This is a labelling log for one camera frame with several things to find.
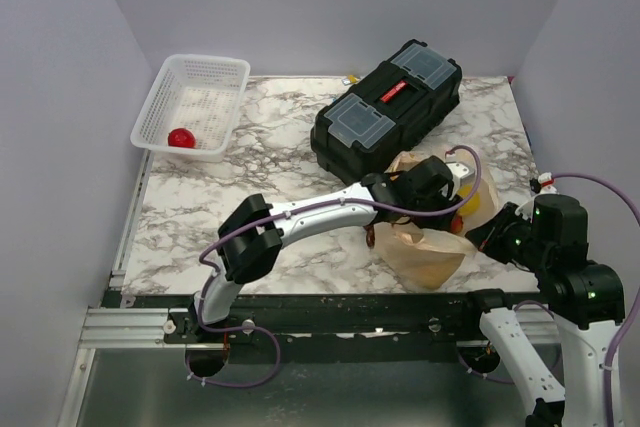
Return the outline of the translucent orange plastic bag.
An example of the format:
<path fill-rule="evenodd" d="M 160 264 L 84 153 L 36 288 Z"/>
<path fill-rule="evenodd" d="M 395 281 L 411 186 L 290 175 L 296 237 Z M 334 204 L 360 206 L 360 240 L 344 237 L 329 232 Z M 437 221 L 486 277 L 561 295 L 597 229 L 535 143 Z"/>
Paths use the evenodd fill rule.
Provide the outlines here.
<path fill-rule="evenodd" d="M 464 229 L 454 235 L 446 230 L 421 228 L 408 219 L 397 223 L 374 225 L 376 242 L 373 251 L 401 278 L 410 290 L 439 289 L 462 265 L 476 254 L 476 248 L 464 237 L 466 232 L 489 221 L 499 210 L 494 179 L 485 163 L 481 164 L 478 190 L 479 210 L 461 218 Z"/>

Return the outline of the red yellow fake fruits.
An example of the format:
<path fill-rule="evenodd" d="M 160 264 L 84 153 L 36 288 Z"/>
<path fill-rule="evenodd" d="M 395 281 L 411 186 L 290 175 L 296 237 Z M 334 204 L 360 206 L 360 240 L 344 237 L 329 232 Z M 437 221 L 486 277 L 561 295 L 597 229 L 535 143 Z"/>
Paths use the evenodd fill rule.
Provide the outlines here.
<path fill-rule="evenodd" d="M 463 219 L 458 215 L 454 216 L 449 226 L 449 232 L 454 235 L 458 235 L 463 231 L 463 229 L 464 229 Z"/>

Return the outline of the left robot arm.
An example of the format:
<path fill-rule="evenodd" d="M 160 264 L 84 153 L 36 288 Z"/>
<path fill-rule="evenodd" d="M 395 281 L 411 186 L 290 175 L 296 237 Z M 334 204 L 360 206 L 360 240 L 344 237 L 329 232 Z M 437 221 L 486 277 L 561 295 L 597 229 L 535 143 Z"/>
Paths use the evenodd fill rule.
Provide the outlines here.
<path fill-rule="evenodd" d="M 218 240 L 199 261 L 212 268 L 187 329 L 201 342 L 214 340 L 242 288 L 268 275 L 282 249 L 346 227 L 420 219 L 447 229 L 473 168 L 431 156 L 407 171 L 374 173 L 341 190 L 295 202 L 247 197 L 218 229 Z"/>

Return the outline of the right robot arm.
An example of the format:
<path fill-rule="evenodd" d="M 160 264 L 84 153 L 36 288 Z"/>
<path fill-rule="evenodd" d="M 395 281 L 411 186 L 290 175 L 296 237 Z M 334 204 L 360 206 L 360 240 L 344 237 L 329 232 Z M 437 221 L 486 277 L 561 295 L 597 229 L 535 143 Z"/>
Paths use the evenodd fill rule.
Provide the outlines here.
<path fill-rule="evenodd" d="M 466 234 L 487 257 L 534 274 L 558 329 L 563 378 L 551 373 L 499 290 L 474 292 L 460 314 L 469 337 L 486 337 L 514 382 L 528 426 L 621 426 L 617 359 L 625 318 L 615 271 L 588 259 L 588 214 L 578 200 L 541 194 L 528 207 L 507 203 Z"/>

